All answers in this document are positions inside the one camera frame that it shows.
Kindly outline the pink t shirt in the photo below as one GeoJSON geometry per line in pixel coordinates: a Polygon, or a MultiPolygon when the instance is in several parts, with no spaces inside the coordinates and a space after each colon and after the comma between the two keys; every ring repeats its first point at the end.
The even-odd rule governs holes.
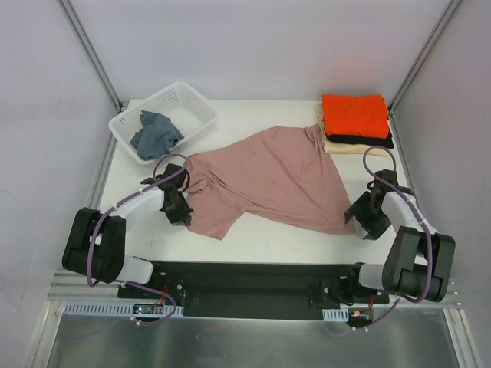
{"type": "Polygon", "coordinates": [[[222,240],[245,213],[329,235],[353,235],[350,205],[318,126],[274,126],[189,157],[189,230],[222,240]]]}

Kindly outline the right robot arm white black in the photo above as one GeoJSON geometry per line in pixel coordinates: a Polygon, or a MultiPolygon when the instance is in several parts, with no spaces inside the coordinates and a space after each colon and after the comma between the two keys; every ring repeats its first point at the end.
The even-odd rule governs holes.
{"type": "Polygon", "coordinates": [[[365,240],[377,240],[389,228],[395,238],[383,264],[358,262],[351,267],[351,279],[345,283],[351,301],[363,302],[373,290],[413,303],[444,299],[456,242],[427,222],[411,189],[398,185],[396,171],[374,174],[367,191],[344,213],[346,223],[352,219],[366,231],[365,240]]]}

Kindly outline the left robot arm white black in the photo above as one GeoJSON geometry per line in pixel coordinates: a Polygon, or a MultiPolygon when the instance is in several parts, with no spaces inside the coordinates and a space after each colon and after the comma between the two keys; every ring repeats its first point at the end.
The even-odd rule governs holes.
{"type": "Polygon", "coordinates": [[[127,233],[154,212],[162,212],[171,225],[190,226],[193,209],[184,192],[190,174],[177,164],[146,178],[139,189],[108,209],[84,207],[77,211],[62,256],[62,266],[84,275],[91,285],[129,281],[146,298],[156,297],[162,280],[152,262],[129,255],[127,233]]]}

